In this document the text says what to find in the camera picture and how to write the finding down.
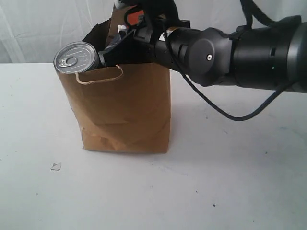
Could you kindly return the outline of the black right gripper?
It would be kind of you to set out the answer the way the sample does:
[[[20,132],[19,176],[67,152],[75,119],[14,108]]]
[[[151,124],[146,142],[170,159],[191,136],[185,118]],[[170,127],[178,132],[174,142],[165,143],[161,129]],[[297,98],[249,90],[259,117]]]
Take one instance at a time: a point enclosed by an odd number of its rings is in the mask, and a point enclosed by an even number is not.
[[[136,30],[127,33],[120,40],[99,51],[104,67],[121,64],[155,63],[155,44],[163,28],[190,28],[189,20],[181,20],[173,0],[134,0],[133,5],[144,13],[144,22]]]

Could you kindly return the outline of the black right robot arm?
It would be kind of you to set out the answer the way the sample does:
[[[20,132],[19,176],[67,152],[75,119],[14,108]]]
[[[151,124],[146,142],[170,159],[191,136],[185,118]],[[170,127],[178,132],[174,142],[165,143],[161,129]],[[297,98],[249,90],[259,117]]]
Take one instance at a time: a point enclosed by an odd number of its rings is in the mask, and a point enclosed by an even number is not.
[[[307,91],[307,24],[301,16],[279,21],[251,0],[241,1],[246,24],[231,34],[216,28],[192,29],[172,0],[118,0],[126,14],[143,11],[114,45],[99,52],[102,65],[157,63],[181,71],[203,87],[237,85]]]

